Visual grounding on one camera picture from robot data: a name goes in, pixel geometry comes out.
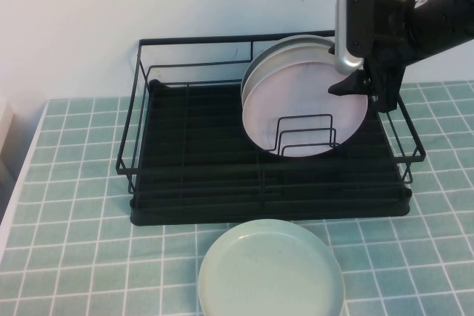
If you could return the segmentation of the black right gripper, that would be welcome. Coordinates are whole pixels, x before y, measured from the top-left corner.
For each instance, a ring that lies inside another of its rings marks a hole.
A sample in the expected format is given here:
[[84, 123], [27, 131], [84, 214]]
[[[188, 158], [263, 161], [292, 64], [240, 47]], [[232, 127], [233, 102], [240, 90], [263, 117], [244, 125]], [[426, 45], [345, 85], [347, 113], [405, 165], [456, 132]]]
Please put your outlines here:
[[[365, 58], [365, 71], [355, 71], [330, 86], [329, 94], [371, 95], [379, 112], [397, 108], [410, 54], [409, 20], [414, 4], [415, 0], [374, 0], [374, 39], [371, 52]], [[334, 45], [328, 53], [335, 54]]]

